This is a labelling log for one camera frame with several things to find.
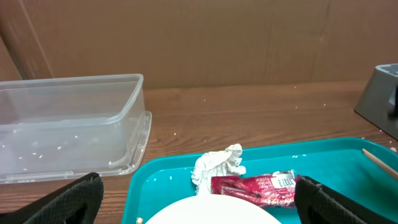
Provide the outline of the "teal serving tray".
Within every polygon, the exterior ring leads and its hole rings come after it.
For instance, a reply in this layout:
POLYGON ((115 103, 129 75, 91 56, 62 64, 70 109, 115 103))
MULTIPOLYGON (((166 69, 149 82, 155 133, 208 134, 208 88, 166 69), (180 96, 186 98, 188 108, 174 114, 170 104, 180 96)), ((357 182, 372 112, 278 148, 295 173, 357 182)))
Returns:
MULTIPOLYGON (((294 170, 343 194, 362 206, 397 221, 397 181, 362 152, 365 149, 393 169, 397 154, 360 138, 334 138, 244 149, 246 177, 294 170)), ((191 175, 199 154, 154 159, 135 171, 123 223, 148 220, 161 209, 193 196, 191 175)))

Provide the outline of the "red snack wrapper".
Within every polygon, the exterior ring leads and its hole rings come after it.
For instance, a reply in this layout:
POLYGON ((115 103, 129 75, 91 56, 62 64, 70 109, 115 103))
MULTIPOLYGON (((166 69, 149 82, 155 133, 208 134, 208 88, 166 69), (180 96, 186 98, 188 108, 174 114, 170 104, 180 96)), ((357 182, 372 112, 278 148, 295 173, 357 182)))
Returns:
POLYGON ((277 171, 254 177, 212 177, 214 194, 228 195, 261 208, 294 208, 297 176, 294 170, 277 171))

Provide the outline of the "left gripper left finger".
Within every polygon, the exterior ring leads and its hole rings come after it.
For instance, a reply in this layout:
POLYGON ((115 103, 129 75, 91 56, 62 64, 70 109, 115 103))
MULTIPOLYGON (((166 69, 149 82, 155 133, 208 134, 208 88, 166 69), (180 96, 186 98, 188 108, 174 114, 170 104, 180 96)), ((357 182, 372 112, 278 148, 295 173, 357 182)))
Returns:
POLYGON ((104 198, 104 184, 96 172, 9 213, 1 224, 93 224, 104 198))

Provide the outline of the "crumpled white napkin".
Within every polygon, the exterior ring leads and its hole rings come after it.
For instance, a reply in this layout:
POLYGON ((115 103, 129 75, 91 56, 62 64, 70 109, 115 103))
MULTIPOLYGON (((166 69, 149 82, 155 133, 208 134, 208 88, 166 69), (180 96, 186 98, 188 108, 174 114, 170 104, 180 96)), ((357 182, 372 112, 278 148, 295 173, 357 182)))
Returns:
POLYGON ((191 180, 196 186, 196 195, 212 194, 211 178, 243 175, 246 168, 241 165, 243 148, 233 144, 223 151, 211 151, 199 157, 194 165, 191 180))

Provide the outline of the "wooden chopstick right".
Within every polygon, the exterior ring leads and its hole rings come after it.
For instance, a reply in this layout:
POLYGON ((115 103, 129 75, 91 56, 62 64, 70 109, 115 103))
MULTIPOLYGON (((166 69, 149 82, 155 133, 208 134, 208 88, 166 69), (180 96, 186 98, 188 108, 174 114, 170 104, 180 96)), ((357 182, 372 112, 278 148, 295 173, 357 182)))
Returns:
POLYGON ((362 152, 367 158, 369 158, 373 163, 375 163, 378 167, 380 167, 384 172, 389 174, 393 179, 398 180, 397 171, 395 171, 393 168, 385 164, 383 161, 381 161, 379 158, 371 154, 366 149, 362 149, 362 152))

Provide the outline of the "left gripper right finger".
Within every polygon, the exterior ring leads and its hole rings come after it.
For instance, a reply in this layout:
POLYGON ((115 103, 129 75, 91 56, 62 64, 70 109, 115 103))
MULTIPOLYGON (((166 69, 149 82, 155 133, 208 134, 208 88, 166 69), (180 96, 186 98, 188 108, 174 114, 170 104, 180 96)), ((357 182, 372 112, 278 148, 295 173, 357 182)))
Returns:
POLYGON ((397 224, 308 176, 297 178, 294 204, 302 224, 397 224))

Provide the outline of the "peanuts and rice food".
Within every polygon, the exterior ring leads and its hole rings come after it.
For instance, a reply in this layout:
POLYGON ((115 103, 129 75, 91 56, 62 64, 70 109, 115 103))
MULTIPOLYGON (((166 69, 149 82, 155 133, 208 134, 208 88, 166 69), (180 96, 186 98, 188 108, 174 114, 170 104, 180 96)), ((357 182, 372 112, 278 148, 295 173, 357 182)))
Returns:
POLYGON ((143 224, 144 220, 141 217, 136 218, 136 224, 143 224))

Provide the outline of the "clear plastic bin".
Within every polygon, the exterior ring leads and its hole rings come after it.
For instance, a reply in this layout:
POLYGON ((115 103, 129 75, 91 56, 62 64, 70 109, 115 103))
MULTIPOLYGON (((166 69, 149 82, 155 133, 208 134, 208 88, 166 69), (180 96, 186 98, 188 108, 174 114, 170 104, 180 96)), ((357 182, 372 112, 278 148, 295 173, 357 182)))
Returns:
POLYGON ((105 127, 147 111, 141 74, 1 83, 1 133, 105 127))

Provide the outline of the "white plate with food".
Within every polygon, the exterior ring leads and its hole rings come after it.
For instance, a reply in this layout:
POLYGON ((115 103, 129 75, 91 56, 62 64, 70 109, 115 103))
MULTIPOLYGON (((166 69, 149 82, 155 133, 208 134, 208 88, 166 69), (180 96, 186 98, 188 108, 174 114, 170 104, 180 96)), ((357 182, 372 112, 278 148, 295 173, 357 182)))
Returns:
POLYGON ((280 224, 280 221, 243 199, 209 194, 174 202, 146 224, 280 224))

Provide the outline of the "grey dishwasher rack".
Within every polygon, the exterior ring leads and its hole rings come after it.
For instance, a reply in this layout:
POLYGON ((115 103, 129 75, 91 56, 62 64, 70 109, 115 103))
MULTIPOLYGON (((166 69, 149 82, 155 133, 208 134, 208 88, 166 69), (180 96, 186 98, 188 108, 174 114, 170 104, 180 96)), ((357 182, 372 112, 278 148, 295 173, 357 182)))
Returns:
POLYGON ((354 111, 397 139, 397 64, 377 65, 354 111))

